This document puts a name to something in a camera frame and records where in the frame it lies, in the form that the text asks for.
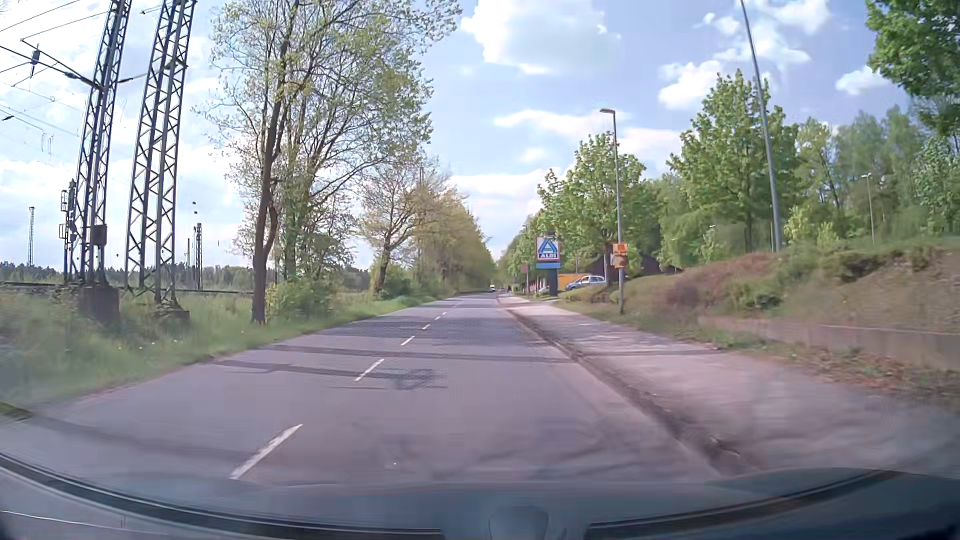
lamp post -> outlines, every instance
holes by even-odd
[[[870,205],[870,243],[876,244],[876,229],[874,228],[874,196],[870,193],[870,178],[873,173],[860,175],[860,178],[867,181],[867,203]]]
[[[783,246],[782,233],[780,229],[780,204],[777,197],[777,176],[774,173],[774,155],[770,146],[770,130],[767,128],[767,104],[763,97],[763,82],[760,80],[760,66],[756,63],[756,49],[754,48],[754,35],[750,32],[750,19],[747,18],[747,5],[740,0],[740,8],[743,9],[743,22],[747,28],[747,41],[750,42],[750,54],[754,59],[754,72],[756,73],[756,97],[760,100],[760,120],[763,123],[763,142],[767,148],[767,167],[770,169],[770,198],[774,208],[774,242],[776,250],[779,251]]]
[[[613,117],[613,177],[616,181],[616,243],[623,243],[623,222],[620,218],[620,159],[617,156],[619,150],[616,147],[616,110],[613,109],[601,109],[600,112],[604,114],[609,114]],[[607,258],[607,250],[604,249],[604,259]],[[604,260],[604,264],[610,264],[609,261]],[[624,268],[617,268],[617,287],[619,288],[619,304],[620,304],[620,314],[623,314],[623,274]]]

grass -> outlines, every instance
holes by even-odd
[[[586,287],[557,306],[618,324],[708,342],[806,370],[829,381],[960,411],[960,371],[918,367],[858,351],[828,353],[703,328],[698,315],[784,317],[810,323],[960,331],[960,241],[921,238],[824,252],[797,246],[652,276],[615,290]]]
[[[325,317],[250,323],[251,299],[187,296],[188,324],[158,320],[150,307],[121,298],[111,328],[42,296],[0,293],[0,402],[32,405],[82,395],[174,370],[212,356],[374,317],[432,298],[372,301],[338,296]]]

white dashed lane marking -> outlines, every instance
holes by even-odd
[[[386,359],[387,359],[387,358],[380,358],[378,361],[374,362],[373,365],[371,365],[369,368],[367,368],[367,371],[361,373],[361,374],[360,374],[360,377],[357,377],[357,378],[354,379],[353,381],[354,381],[354,382],[357,382],[357,381],[363,379],[364,377],[367,376],[367,374],[368,374],[369,372],[373,371],[373,370],[376,368],[376,366],[378,366],[378,365],[380,365],[381,363],[383,363],[383,360],[386,360]]]
[[[267,443],[267,446],[257,451],[257,453],[254,454],[253,457],[248,459],[246,463],[244,463],[243,465],[240,465],[236,469],[233,469],[233,472],[230,473],[230,479],[236,480],[244,476],[245,474],[247,474],[247,471],[252,469],[253,465],[256,465],[257,463],[260,462],[261,459],[263,459],[268,454],[270,454],[270,452],[273,452],[274,450],[276,450],[276,447],[283,444],[283,441],[289,439],[291,436],[293,436],[294,433],[297,432],[297,430],[299,430],[302,427],[303,427],[303,424],[297,424],[292,428],[287,428],[283,433],[274,437],[273,440]]]

road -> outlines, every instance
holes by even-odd
[[[0,427],[0,452],[106,484],[151,475],[271,485],[717,476],[492,294],[50,407]]]

distant car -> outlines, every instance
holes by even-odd
[[[570,282],[566,284],[566,290],[578,289],[587,285],[596,285],[598,283],[603,283],[606,280],[603,279],[603,276],[583,276],[579,280]]]

